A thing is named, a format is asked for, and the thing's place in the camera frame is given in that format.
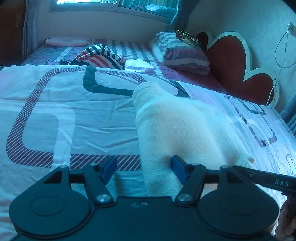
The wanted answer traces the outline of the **person right hand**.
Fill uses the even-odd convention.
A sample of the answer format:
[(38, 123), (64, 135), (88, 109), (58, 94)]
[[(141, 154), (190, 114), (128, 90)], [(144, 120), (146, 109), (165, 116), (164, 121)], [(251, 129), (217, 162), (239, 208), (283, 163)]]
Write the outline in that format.
[(295, 235), (295, 217), (293, 220), (288, 219), (289, 205), (288, 200), (282, 205), (280, 209), (280, 216), (278, 218), (278, 226), (275, 230), (275, 237), (279, 241), (294, 241)]

